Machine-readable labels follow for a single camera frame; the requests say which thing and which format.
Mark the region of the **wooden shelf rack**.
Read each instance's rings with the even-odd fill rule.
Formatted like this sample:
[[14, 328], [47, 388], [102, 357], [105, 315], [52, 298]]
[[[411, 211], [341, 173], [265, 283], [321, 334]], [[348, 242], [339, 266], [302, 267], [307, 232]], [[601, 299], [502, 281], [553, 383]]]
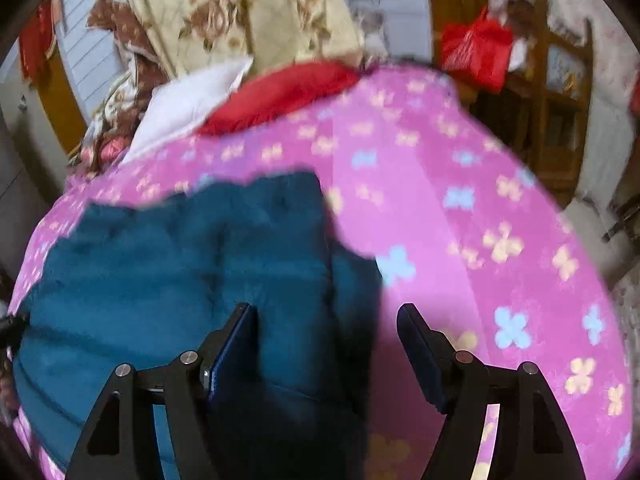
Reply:
[[549, 0], [534, 1], [529, 68], [510, 73], [520, 98], [512, 151], [555, 201], [566, 207], [577, 190], [586, 145], [593, 82], [593, 33], [577, 39], [548, 23]]

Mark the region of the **white pillow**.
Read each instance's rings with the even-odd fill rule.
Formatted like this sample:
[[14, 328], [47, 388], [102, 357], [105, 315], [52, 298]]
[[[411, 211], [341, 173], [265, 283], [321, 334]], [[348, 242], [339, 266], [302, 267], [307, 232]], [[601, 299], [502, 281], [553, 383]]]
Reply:
[[194, 132], [239, 88], [253, 62], [251, 56], [232, 58], [157, 87], [120, 162], [133, 162], [167, 142]]

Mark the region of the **beige floral quilt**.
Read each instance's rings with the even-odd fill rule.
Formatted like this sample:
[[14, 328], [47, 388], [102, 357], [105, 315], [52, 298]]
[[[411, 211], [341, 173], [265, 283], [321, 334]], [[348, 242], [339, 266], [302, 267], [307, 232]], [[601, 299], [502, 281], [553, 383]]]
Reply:
[[170, 78], [244, 55], [254, 75], [316, 58], [357, 67], [363, 58], [345, 0], [127, 1]]

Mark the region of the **red pillow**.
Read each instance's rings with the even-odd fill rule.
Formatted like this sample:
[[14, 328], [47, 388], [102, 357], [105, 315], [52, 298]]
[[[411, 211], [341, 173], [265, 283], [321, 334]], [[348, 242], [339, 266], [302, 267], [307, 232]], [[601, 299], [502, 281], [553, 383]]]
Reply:
[[195, 131], [219, 138], [272, 122], [358, 84], [360, 70], [338, 61], [293, 64], [251, 79], [216, 107]]

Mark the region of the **pink floral bed sheet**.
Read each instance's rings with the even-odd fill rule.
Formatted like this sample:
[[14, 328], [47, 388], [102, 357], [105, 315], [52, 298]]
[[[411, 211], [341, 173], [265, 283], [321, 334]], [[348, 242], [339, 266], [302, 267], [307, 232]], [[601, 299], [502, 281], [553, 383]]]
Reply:
[[301, 166], [318, 174], [342, 241], [374, 257], [384, 278], [369, 478], [419, 478], [434, 443], [423, 424], [437, 413], [395, 332], [405, 302], [488, 364], [536, 363], [586, 476], [618, 476], [630, 457], [632, 387], [608, 292], [553, 200], [432, 70], [382, 67], [270, 124], [194, 134], [74, 184], [32, 234], [13, 297], [38, 281], [50, 247], [94, 200], [146, 205]]

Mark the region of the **red Chinese knot decoration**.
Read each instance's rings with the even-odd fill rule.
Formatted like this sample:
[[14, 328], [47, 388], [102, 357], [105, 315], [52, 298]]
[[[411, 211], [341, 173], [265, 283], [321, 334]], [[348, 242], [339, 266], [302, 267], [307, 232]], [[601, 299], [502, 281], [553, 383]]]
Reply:
[[58, 0], [43, 0], [18, 35], [21, 71], [30, 84], [47, 70], [56, 46], [54, 26], [58, 19]]

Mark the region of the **dark teal puffer jacket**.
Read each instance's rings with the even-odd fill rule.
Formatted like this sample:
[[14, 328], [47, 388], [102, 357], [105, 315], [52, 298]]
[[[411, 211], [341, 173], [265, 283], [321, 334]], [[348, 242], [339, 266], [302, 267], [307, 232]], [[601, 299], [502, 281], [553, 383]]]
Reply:
[[66, 469], [107, 376], [193, 350], [238, 304], [258, 314], [221, 405], [230, 479], [358, 479], [381, 274], [333, 235], [311, 172], [217, 182], [131, 209], [89, 206], [22, 300], [22, 409]]

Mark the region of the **brown patterned blanket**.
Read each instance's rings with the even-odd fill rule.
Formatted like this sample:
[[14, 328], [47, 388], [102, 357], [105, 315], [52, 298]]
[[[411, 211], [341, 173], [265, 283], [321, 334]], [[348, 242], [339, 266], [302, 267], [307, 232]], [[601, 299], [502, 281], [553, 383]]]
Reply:
[[87, 28], [104, 35], [82, 62], [87, 73], [78, 84], [89, 123], [77, 163], [94, 177], [130, 148], [153, 90], [168, 78], [127, 0], [96, 0]]

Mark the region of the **red shopping bag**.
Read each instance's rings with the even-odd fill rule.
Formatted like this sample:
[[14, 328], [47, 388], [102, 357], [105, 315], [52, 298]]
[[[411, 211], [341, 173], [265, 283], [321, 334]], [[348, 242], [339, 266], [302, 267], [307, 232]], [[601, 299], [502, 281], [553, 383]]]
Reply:
[[506, 83], [513, 43], [512, 30], [484, 6], [471, 24], [444, 26], [440, 69], [477, 90], [498, 94]]

